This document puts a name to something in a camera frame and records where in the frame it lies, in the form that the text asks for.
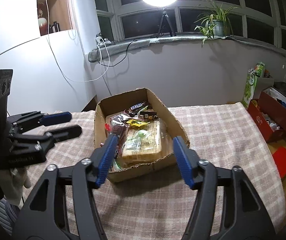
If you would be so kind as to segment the white gloved left hand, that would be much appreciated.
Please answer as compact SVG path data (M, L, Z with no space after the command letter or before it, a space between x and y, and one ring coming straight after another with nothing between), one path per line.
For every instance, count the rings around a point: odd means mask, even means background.
M23 188L31 188L28 170L29 166L0 170L0 187L12 205L19 206L23 197Z

